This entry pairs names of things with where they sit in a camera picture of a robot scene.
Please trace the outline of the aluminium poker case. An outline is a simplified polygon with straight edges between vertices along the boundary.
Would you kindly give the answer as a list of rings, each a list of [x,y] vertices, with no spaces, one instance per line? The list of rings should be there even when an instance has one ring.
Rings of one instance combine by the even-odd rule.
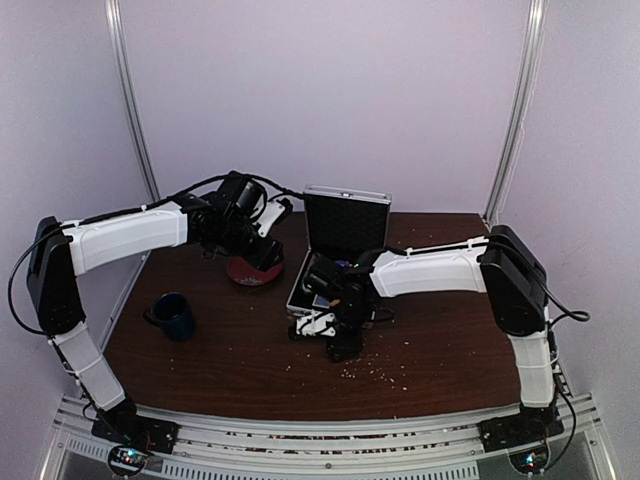
[[[352,263],[386,245],[391,194],[308,184],[303,195],[306,254]]]

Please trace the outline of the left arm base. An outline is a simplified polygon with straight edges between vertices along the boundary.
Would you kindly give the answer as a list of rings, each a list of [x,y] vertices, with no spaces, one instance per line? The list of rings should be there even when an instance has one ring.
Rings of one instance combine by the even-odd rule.
[[[171,454],[178,432],[175,422],[139,415],[130,398],[108,410],[98,408],[91,429],[93,436],[114,443],[106,462],[122,479],[140,474],[156,453]]]

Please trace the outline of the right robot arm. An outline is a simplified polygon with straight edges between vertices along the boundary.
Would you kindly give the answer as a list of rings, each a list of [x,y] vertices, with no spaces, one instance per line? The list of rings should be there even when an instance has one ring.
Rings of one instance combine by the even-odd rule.
[[[535,440],[551,424],[556,400],[548,338],[549,296],[546,271],[507,225],[481,237],[424,248],[365,252],[351,267],[327,261],[312,286],[325,298],[338,299],[338,321],[359,327],[374,298],[444,291],[484,293],[498,328],[515,355],[523,412],[513,419],[519,440]]]

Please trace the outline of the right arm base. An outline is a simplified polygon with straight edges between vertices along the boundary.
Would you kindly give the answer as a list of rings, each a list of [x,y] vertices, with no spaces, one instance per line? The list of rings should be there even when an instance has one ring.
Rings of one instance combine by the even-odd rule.
[[[511,467],[529,477],[551,466],[549,440],[564,432],[556,397],[547,407],[520,404],[517,413],[483,420],[477,428],[485,453],[504,450]]]

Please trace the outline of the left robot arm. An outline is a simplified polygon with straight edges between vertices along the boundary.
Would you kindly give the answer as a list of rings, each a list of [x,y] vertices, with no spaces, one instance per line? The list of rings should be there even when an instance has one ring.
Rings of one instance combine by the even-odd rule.
[[[121,443],[137,442],[144,424],[127,409],[133,404],[94,332],[98,274],[112,273],[133,257],[192,244],[211,255],[239,256],[267,271],[282,254],[271,230],[288,214],[282,199],[243,209],[221,198],[187,194],[93,219],[50,215],[39,220],[21,256],[28,264],[25,283],[38,322],[31,331],[58,351],[69,375],[106,413],[104,425]]]

